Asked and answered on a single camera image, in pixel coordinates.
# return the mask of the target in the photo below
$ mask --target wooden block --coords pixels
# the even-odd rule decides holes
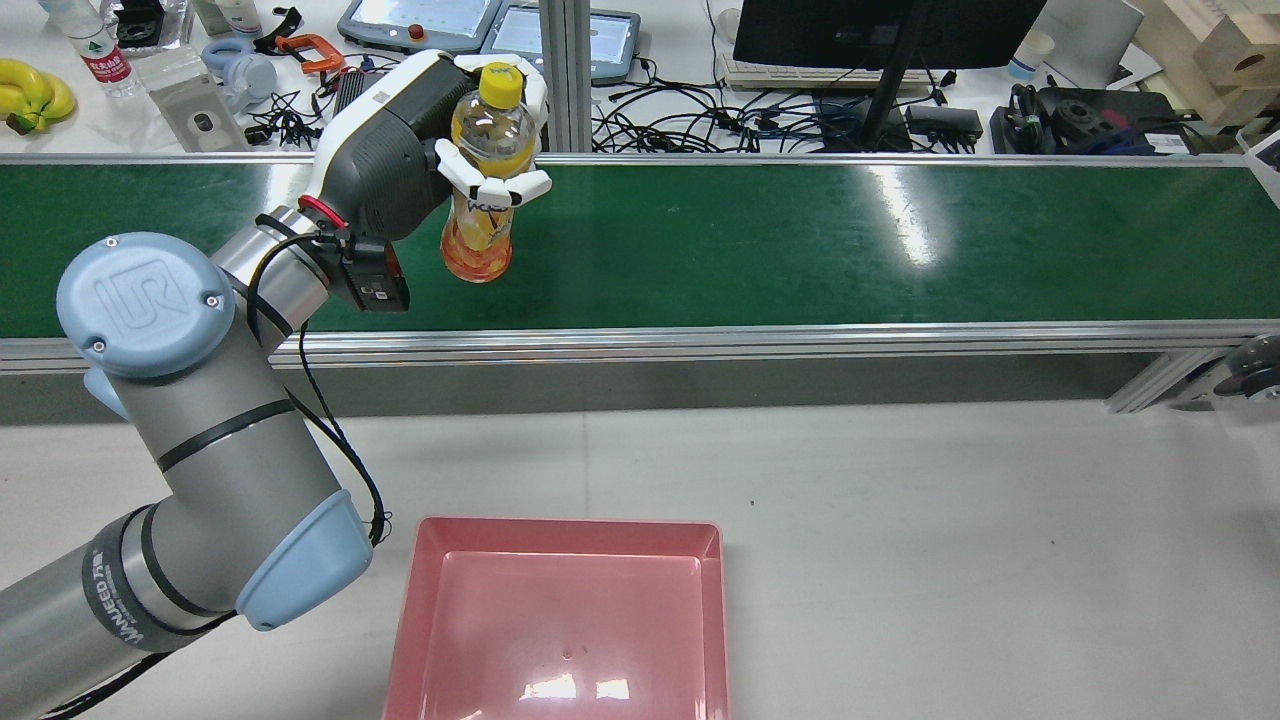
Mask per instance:
[[[1280,85],[1280,15],[1226,15],[1193,53],[1210,82],[1230,87]]]
[[[1217,87],[1210,82],[1193,55],[1213,24],[1190,3],[1134,0],[1133,4],[1146,15],[1138,27],[1138,45],[1161,64],[1170,85],[1206,123],[1244,124],[1280,94],[1280,87]]]

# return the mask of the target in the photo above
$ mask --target yellow bottle cap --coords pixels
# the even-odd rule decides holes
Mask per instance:
[[[480,70],[480,100],[499,110],[520,105],[525,76],[508,63],[489,63]]]

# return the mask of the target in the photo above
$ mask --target orange juice bottle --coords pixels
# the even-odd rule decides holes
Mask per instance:
[[[509,178],[525,172],[534,156],[536,128],[520,102],[524,76],[507,63],[490,63],[480,88],[468,92],[453,111],[453,143],[485,177]],[[511,208],[490,208],[453,191],[449,220],[440,237],[440,255],[449,270],[468,282],[489,282],[511,264]]]

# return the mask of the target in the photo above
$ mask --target ur logo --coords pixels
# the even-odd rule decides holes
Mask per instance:
[[[93,283],[99,301],[120,329],[151,327],[161,310],[186,315],[191,304],[163,260],[148,260]]]

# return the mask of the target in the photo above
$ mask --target keyboard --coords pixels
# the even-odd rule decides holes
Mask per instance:
[[[787,65],[762,65],[735,60],[721,53],[719,67],[724,81],[744,90],[795,88],[795,90],[874,90],[879,85],[881,70],[849,70],[841,68],[792,68]],[[929,85],[924,70],[906,70],[902,87]]]

